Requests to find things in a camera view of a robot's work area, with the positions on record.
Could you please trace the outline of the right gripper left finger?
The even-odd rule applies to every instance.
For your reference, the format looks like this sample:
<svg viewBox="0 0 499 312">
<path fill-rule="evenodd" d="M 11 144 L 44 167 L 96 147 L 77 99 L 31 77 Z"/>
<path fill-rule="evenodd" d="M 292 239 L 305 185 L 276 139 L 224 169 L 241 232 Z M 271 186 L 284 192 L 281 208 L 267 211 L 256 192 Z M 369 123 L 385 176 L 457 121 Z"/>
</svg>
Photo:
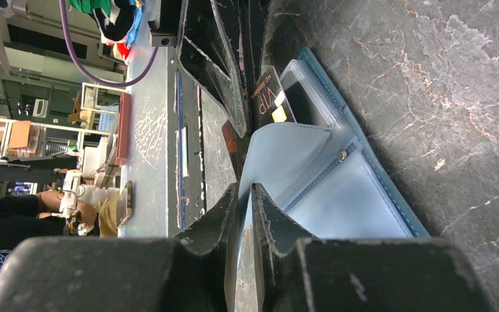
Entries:
<svg viewBox="0 0 499 312">
<path fill-rule="evenodd" d="M 172 238 L 35 237 L 0 271 L 0 311 L 233 311 L 238 184 Z"/>
</svg>

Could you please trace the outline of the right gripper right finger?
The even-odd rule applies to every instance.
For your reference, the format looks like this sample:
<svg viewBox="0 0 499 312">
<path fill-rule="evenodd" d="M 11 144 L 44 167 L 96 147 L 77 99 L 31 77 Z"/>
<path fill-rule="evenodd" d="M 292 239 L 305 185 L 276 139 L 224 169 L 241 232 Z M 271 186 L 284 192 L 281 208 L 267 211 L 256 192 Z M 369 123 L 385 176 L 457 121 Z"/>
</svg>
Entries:
<svg viewBox="0 0 499 312">
<path fill-rule="evenodd" d="M 465 255 L 440 239 L 319 239 L 251 188 L 261 311 L 489 311 Z"/>
</svg>

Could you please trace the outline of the teal card holder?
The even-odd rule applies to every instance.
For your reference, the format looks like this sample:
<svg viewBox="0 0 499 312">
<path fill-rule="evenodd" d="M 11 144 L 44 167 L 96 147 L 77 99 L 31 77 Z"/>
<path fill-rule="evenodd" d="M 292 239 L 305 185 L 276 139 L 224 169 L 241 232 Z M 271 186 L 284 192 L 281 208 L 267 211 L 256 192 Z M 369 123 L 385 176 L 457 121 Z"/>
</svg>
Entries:
<svg viewBox="0 0 499 312">
<path fill-rule="evenodd" d="M 427 237 L 332 80 L 309 48 L 280 77 L 289 100 L 301 98 L 310 124 L 269 123 L 251 137 L 239 184 L 240 225 L 251 221 L 250 188 L 323 239 Z"/>
</svg>

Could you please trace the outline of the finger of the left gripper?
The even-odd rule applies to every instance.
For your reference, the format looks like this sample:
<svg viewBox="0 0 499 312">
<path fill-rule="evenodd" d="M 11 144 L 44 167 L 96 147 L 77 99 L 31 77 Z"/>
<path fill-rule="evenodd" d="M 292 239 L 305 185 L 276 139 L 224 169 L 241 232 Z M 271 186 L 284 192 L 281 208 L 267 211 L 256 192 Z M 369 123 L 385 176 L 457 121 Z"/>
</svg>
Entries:
<svg viewBox="0 0 499 312">
<path fill-rule="evenodd" d="M 225 111 L 240 137 L 250 131 L 239 1 L 183 1 L 177 56 L 181 67 Z"/>
<path fill-rule="evenodd" d="M 250 94 L 262 69 L 269 1 L 237 1 L 237 129 L 253 129 Z"/>
</svg>

